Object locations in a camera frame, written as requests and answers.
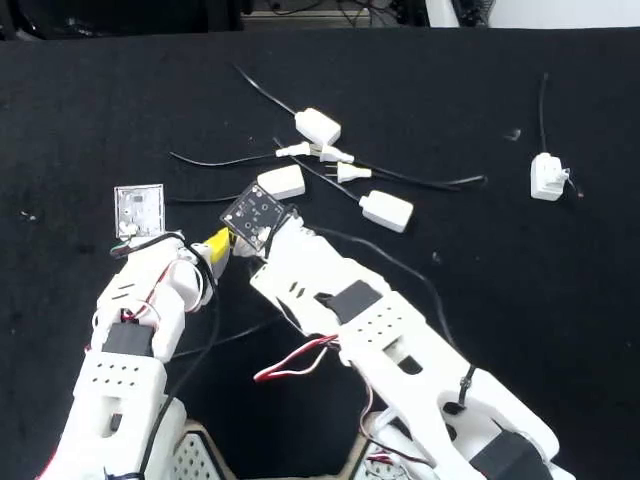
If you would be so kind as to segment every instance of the white 3d-printed robot arm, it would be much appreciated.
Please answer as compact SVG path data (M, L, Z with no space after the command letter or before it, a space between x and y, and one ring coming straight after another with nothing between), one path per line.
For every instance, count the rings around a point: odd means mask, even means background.
M469 362L380 275L342 257L302 218L290 217L274 235L268 261L251 284L305 334L338 335L343 362L358 369L389 406L388 421L374 435L384 437L386 429L389 436L397 430L389 421L399 417L413 441L396 432L404 438L396 448L408 443L433 466L425 476L423 464L405 461L417 478L485 479L470 461L502 430L535 447L548 478L574 478L550 463L559 450L551 429L488 372L474 369L467 378L465 409L456 415L443 411L459 402ZM327 305L328 297L339 300ZM407 358L417 373L399 366ZM454 441L447 424L459 427Z

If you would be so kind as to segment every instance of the black tabletop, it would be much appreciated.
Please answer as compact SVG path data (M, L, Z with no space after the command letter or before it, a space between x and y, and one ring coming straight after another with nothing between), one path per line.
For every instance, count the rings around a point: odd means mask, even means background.
M3 478L36 475L64 428L96 299L121 268L107 253L112 188L237 193L276 162L208 171L167 152L219 161L269 152L274 134L299 141L292 118L230 61L294 108L337 119L340 148L370 163L423 179L489 176L456 194L349 185L413 202L405 234L314 178L296 204L309 223L374 239L429 275L465 355L552 426L562 466L580 479L634 478L639 42L638 30L403 30L0 44ZM543 72L549 151L572 169L581 200L529 196ZM167 225L202 240L223 208L168 207ZM336 246L433 318L414 279ZM234 259L222 279L222 337L276 316L249 286L255 267ZM190 317L179 348L210 323L208 311ZM301 341L282 322L220 346L180 395L239 477L335 473L345 459L364 402L353 372L329 358L307 378L251 380ZM170 382L188 362L169 366Z

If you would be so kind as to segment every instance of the wire bundle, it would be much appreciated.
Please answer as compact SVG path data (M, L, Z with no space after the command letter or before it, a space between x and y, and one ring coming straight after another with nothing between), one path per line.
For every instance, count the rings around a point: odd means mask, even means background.
M305 343L304 345L296 348L293 352L291 352L285 358L280 360L278 363L274 363L273 365L260 370L258 373L256 373L253 376L253 380L255 382L266 382L268 380L274 380L276 378L297 376L297 375L307 375L313 372L318 367L318 365L320 365L320 362L322 361L324 356L327 354L328 345L335 344L335 341L337 338L338 338L338 335L329 335L326 337L321 337L321 338L316 338L314 340L311 340ZM313 363L309 367L303 370L281 370L287 363L289 363L294 358L318 346L321 346L323 348L320 351L320 354L316 357L316 359L313 361Z

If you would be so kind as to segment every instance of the white plug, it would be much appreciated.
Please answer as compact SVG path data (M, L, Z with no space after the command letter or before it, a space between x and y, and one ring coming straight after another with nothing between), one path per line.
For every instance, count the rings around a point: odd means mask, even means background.
M372 222L402 233L413 213L413 204L388 193L372 190L360 199L362 215Z
M305 192L304 177L298 165L289 165L261 173L258 175L258 184L276 200L296 197Z
M342 150L338 150L336 147L332 147L331 145L322 145L319 157L321 162L332 163L353 163L353 161L355 160L355 157L353 155L349 155L348 153L345 153Z
M538 154L531 162L531 197L555 202L562 195L569 174L558 157L547 152Z
M276 157L288 157L289 155L294 157L296 155L309 156L311 155L311 145L309 145L309 142L302 142L276 150Z
M338 138L342 127L324 113L307 108L295 114L296 130L317 145L332 145Z
M327 168L335 168L336 173L330 173L328 177L337 177L338 183L350 182L356 178L371 178L370 168L360 168L344 162L335 165L327 165Z

